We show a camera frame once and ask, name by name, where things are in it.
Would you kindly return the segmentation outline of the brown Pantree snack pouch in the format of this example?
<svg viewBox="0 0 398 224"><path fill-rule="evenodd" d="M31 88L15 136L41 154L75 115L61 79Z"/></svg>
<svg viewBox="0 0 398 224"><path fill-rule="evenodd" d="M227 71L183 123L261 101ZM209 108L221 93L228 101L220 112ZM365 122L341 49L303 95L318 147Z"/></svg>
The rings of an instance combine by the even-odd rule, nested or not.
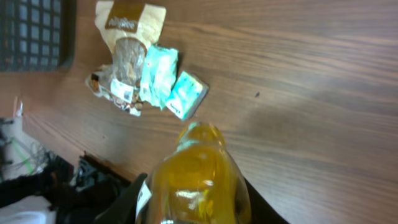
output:
<svg viewBox="0 0 398 224"><path fill-rule="evenodd" d="M85 84L98 98L140 116L139 90L147 51L158 42L167 10L163 6L132 1L98 1L95 25L112 56Z"/></svg>

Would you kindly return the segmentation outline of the teal white packet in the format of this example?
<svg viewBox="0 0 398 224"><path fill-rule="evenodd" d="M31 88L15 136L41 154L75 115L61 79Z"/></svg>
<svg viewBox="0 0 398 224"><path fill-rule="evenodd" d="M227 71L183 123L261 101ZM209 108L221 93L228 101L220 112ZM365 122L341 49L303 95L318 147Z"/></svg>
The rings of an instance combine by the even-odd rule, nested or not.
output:
<svg viewBox="0 0 398 224"><path fill-rule="evenodd" d="M152 106L165 108L177 79L178 50L152 45L144 60L139 96Z"/></svg>

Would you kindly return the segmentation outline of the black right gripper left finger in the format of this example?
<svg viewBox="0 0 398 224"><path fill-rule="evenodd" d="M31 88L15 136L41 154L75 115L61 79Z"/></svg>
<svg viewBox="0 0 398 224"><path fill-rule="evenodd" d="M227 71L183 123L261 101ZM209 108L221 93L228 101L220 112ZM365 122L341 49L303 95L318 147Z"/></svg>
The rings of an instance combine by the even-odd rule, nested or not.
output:
<svg viewBox="0 0 398 224"><path fill-rule="evenodd" d="M105 212L96 217L93 224L135 223L139 192L147 176L146 173L141 173Z"/></svg>

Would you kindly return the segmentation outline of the teal white carton pack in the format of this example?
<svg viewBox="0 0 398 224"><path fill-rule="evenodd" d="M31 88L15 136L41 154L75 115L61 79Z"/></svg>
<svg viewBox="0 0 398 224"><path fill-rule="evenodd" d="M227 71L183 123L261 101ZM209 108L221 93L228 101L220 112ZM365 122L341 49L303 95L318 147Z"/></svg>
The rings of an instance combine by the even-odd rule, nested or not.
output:
<svg viewBox="0 0 398 224"><path fill-rule="evenodd" d="M184 121L193 116L208 90L209 86L197 76L183 71L167 99L166 106Z"/></svg>

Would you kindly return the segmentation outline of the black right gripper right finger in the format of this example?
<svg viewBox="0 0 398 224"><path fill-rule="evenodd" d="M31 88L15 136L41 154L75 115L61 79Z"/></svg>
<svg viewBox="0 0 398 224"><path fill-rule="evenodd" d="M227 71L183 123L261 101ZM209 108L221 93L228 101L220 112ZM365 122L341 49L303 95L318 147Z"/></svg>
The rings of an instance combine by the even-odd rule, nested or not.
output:
<svg viewBox="0 0 398 224"><path fill-rule="evenodd" d="M262 195L244 179L251 203L252 224L289 224L262 197Z"/></svg>

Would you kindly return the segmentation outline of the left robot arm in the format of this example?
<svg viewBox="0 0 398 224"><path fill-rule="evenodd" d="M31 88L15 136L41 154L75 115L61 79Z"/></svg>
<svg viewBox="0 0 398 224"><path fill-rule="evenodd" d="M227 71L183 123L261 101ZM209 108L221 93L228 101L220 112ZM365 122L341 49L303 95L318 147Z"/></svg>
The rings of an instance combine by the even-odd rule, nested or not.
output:
<svg viewBox="0 0 398 224"><path fill-rule="evenodd" d="M72 185L73 166L58 157L34 175L22 175L1 183L1 207L28 196L43 196L50 210L57 213L57 223L92 223L120 196L124 186L106 176L86 185L87 178Z"/></svg>

